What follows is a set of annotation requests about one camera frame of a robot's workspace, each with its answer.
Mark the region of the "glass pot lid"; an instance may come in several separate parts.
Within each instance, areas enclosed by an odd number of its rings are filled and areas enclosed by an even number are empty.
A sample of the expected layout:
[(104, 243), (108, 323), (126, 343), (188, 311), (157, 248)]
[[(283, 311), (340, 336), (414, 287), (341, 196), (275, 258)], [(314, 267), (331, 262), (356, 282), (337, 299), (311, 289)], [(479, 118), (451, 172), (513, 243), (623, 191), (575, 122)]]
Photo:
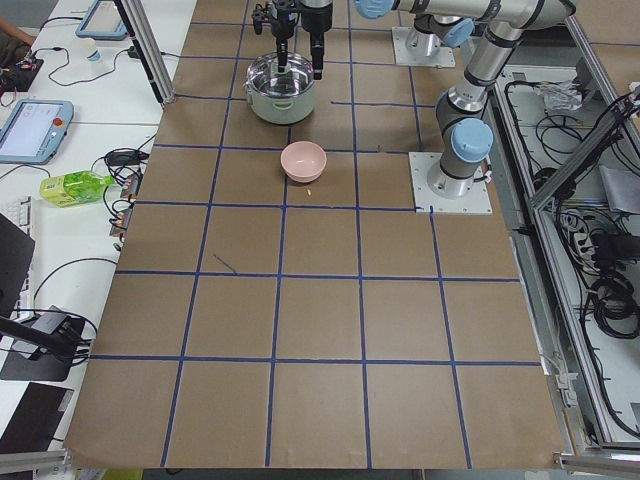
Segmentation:
[(257, 57), (247, 69), (246, 86), (252, 92), (271, 98), (292, 98), (314, 86), (311, 62), (297, 53), (288, 54), (284, 73), (277, 71), (275, 52)]

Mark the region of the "white cooking pot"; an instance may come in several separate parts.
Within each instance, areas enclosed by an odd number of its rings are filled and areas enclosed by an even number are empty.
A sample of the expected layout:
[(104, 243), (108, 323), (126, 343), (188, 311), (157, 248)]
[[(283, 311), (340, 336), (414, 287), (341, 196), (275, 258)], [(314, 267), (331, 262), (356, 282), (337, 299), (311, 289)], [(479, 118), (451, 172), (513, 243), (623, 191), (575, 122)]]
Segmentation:
[(315, 83), (311, 62), (289, 53), (283, 72), (275, 52), (257, 57), (247, 68), (247, 103), (262, 120), (291, 125), (307, 118), (315, 108)]

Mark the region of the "pink bowl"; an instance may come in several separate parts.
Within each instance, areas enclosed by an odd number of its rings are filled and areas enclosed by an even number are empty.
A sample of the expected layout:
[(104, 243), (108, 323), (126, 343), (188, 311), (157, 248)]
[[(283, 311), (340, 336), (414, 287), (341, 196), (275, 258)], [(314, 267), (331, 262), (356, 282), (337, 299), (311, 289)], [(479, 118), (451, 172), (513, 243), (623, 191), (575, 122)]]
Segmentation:
[(316, 180), (325, 170), (327, 155), (322, 147), (310, 141), (289, 144), (281, 153), (280, 163), (285, 174), (298, 183)]

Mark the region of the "upper blue teach pendant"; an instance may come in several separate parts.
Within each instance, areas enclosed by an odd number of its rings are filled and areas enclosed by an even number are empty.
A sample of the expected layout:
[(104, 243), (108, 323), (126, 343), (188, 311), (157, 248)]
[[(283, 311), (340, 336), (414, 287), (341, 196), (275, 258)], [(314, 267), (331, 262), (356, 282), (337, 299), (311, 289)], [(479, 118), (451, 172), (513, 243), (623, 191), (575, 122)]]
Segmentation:
[(121, 19), (116, 3), (112, 0), (95, 0), (76, 28), (78, 38), (119, 41), (128, 32)]

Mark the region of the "blue teach pendant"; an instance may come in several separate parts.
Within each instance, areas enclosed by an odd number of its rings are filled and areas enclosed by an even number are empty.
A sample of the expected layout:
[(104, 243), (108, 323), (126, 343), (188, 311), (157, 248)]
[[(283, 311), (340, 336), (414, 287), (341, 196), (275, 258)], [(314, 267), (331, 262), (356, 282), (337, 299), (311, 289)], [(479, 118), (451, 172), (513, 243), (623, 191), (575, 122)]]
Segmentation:
[(1, 163), (39, 166), (57, 152), (74, 117), (64, 100), (21, 99), (1, 130)]
[(78, 38), (119, 41), (128, 32), (121, 19), (116, 3), (112, 0), (95, 0), (76, 28)]

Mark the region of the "paper cup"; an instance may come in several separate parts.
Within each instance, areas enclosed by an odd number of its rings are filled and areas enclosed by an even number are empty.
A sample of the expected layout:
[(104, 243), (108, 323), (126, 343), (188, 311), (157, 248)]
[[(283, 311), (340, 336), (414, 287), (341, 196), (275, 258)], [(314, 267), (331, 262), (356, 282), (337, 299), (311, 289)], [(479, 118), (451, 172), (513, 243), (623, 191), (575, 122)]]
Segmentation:
[(99, 64), (102, 61), (101, 53), (93, 38), (81, 38), (81, 46), (83, 48), (83, 55), (88, 62), (91, 64)]

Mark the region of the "black power adapter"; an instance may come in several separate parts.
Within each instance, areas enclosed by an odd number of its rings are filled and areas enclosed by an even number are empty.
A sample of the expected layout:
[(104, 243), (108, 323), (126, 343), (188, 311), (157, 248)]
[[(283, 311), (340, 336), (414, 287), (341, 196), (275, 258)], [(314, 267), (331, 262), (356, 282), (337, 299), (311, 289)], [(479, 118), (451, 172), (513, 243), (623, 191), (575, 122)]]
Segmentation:
[(147, 160), (149, 154), (137, 149), (117, 149), (108, 152), (104, 161), (108, 166), (130, 166), (139, 165), (142, 161)]

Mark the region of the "crumpled white paper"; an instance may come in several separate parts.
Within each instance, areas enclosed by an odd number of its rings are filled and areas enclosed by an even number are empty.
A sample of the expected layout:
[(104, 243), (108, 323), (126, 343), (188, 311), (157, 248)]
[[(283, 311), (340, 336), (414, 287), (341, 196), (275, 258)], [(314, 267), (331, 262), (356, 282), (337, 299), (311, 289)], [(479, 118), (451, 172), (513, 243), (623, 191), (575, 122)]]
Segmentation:
[(582, 94), (571, 82), (544, 83), (538, 87), (548, 111), (575, 111), (582, 107)]

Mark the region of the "green drink bottle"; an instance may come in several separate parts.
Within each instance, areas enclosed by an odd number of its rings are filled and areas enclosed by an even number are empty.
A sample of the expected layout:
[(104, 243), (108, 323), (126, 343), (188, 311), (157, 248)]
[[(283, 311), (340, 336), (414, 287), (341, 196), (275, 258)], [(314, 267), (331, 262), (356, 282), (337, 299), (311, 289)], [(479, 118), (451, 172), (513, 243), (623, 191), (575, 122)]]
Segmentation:
[(98, 201), (114, 184), (114, 178), (109, 175), (83, 170), (43, 180), (39, 193), (47, 202), (63, 208)]

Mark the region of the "brown grid table mat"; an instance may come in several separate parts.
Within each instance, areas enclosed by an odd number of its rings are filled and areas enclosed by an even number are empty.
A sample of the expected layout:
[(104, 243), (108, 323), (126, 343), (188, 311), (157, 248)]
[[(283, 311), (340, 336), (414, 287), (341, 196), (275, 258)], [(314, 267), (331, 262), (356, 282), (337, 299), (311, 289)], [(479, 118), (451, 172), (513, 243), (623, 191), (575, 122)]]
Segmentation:
[[(260, 120), (274, 49), (249, 1), (200, 1), (65, 445), (120, 468), (549, 467), (563, 441), (502, 213), (418, 213), (454, 68), (402, 67), (334, 5), (313, 113)], [(324, 172), (298, 183), (285, 147)]]

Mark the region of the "lower blue teach pendant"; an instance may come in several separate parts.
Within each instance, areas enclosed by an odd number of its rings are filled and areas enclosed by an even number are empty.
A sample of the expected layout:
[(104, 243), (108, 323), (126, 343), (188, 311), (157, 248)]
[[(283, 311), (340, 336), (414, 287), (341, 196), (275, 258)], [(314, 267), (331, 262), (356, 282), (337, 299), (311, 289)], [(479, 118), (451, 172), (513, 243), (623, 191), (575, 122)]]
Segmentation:
[(1, 130), (1, 163), (39, 166), (57, 152), (74, 117), (64, 100), (21, 99)]

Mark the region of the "white keyboard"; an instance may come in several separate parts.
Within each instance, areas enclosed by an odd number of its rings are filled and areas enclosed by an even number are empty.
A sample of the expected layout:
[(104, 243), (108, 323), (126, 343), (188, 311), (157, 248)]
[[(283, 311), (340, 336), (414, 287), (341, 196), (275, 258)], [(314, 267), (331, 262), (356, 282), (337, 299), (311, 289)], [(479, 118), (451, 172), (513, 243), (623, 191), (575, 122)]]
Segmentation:
[(22, 321), (32, 315), (34, 231), (31, 196), (1, 204), (1, 316), (10, 320)]

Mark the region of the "black monitor stand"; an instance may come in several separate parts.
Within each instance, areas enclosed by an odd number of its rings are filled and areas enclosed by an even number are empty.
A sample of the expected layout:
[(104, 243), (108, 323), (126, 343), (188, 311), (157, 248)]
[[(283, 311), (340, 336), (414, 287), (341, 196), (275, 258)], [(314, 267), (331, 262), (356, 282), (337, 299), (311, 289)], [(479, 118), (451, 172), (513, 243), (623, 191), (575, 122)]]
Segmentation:
[(1, 367), (7, 381), (63, 382), (80, 361), (87, 319), (56, 308), (21, 323), (1, 318), (1, 336), (13, 340)]

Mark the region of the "aluminium frame post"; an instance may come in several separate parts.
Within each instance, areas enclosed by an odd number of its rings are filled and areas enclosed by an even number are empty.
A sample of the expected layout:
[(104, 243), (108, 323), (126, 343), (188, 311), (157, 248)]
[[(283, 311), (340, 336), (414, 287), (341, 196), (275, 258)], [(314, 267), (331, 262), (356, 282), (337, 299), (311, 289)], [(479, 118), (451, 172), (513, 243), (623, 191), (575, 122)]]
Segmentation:
[(160, 105), (172, 103), (175, 100), (175, 89), (142, 2), (115, 0), (114, 3), (157, 102)]

